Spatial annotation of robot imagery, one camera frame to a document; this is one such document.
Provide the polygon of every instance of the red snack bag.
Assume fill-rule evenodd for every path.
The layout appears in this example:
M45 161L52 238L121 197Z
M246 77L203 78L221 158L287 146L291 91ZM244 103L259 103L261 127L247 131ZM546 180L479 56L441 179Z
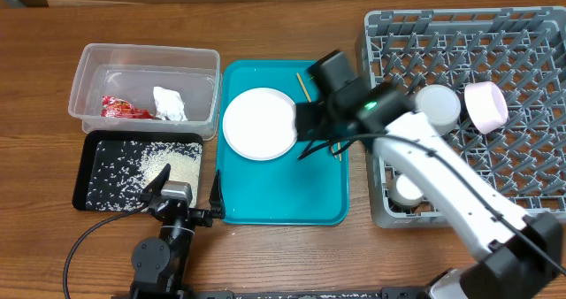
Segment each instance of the red snack bag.
M134 108L128 101L114 96L103 96L103 117L128 119L153 119L147 110Z

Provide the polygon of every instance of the clear plastic bin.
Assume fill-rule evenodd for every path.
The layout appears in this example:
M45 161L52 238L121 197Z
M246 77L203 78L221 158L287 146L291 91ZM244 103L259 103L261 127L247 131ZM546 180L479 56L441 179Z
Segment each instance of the clear plastic bin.
M125 44L89 44L82 52L69 99L69 114L82 130L196 133L210 140L218 125L220 55L215 50ZM106 118L103 96L124 99L156 113L153 88L175 90L188 121Z

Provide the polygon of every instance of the black baking pan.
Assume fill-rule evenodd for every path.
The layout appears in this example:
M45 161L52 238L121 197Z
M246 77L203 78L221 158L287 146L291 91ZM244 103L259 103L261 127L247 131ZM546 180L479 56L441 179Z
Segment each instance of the black baking pan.
M144 186L144 176L158 173L159 163L170 163L167 161L169 157L176 158L175 163L183 174L192 173L198 182L203 138L198 134L164 132L97 130L89 133L82 148L74 187L74 208L79 211L130 211L136 208L141 204L137 197ZM191 186L195 194L198 184Z

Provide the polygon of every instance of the wooden surface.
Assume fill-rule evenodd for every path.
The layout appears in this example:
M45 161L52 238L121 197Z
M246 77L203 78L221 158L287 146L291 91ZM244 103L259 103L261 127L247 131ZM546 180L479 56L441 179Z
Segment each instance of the wooden surface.
M67 113L82 49L91 42L218 50L240 58L317 59L354 40L371 10L565 5L566 0L379 0L289 4L141 5L0 10L0 297L61 298L61 272L76 239L108 214L71 206L85 135ZM199 203L213 180L216 139L205 144ZM198 228L187 281L197 290L376 289L421 285L472 263L449 228L382 229L370 217L359 146L350 151L350 209L336 227ZM124 293L130 256L159 223L121 219L91 234L70 271L73 298ZM566 296L566 279L540 298Z

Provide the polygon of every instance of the gray dish rack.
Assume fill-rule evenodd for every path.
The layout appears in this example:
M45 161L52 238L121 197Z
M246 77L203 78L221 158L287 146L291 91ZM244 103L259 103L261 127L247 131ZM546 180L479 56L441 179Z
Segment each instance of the gray dish rack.
M566 9L371 11L356 42L358 73L416 93L431 84L458 95L469 83L493 81L509 121L481 134L460 119L445 140L478 174L529 213L552 212L566 223ZM447 226L428 201L402 211L388 199L399 174L366 156L371 216L378 226Z

